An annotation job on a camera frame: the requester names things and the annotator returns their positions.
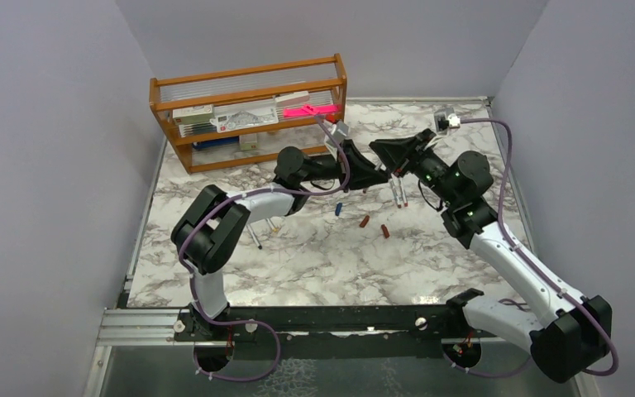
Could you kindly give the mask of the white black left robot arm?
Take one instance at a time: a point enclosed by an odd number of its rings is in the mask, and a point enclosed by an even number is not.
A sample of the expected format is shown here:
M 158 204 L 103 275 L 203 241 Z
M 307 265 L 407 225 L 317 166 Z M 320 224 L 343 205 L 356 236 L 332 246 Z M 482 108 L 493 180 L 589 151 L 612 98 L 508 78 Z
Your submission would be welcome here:
M 337 155 L 307 155 L 285 147 L 276 159 L 275 177 L 264 188 L 229 194 L 215 184 L 204 187 L 171 232 L 180 263 L 189 270 L 195 327 L 213 340 L 223 335 L 228 306 L 222 268 L 247 226 L 299 212 L 313 192 L 303 183 L 335 180 L 339 190 L 366 189 L 388 182 L 381 165 L 365 158 L 350 139 Z

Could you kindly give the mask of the white pen red end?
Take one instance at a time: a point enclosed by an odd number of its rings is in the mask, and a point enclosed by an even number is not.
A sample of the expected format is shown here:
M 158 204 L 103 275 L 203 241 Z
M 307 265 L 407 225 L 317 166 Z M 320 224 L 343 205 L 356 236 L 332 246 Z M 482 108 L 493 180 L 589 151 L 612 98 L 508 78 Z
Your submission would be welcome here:
M 399 189 L 400 189 L 400 194 L 401 194 L 401 200 L 403 202 L 403 207 L 407 208 L 408 207 L 408 198 L 407 198 L 407 194 L 406 194 L 406 189 L 404 187 L 403 178 L 398 178 L 398 181 L 399 181 Z

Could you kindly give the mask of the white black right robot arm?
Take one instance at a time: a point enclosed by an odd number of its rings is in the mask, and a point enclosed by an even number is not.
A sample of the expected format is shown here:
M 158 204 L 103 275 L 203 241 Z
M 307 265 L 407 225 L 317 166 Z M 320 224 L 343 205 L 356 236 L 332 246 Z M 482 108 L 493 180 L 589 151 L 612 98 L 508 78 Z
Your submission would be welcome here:
M 415 175 L 444 207 L 442 221 L 464 248 L 493 266 L 527 304 L 513 309 L 470 291 L 449 300 L 444 314 L 446 330 L 457 337 L 479 329 L 526 351 L 549 379 L 564 383 L 590 373 L 590 366 L 606 356 L 618 368 L 611 340 L 613 311 L 597 295 L 587 297 L 562 281 L 535 257 L 493 210 L 483 195 L 494 180 L 487 157 L 465 151 L 451 164 L 430 147 L 434 133 L 425 130 L 409 138 L 378 139 L 369 144 L 386 170 L 395 176 Z

